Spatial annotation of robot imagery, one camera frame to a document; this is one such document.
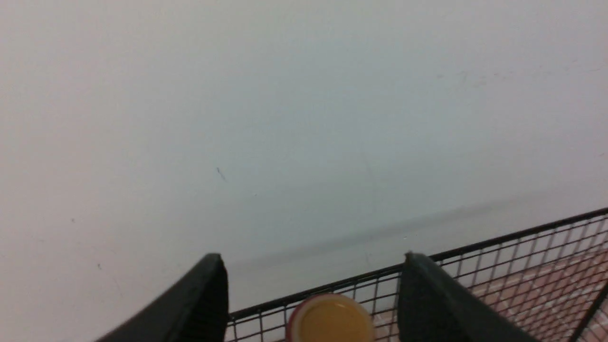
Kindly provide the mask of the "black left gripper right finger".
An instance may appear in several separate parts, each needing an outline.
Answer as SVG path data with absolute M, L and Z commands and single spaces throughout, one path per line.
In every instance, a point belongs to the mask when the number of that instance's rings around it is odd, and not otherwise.
M 398 290 L 402 342 L 533 342 L 426 255 L 409 252 Z

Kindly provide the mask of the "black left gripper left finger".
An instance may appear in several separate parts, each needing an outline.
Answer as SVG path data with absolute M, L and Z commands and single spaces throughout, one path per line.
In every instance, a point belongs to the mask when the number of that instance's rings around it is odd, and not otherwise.
M 229 321 L 228 273 L 219 253 L 185 276 L 100 342 L 223 342 Z

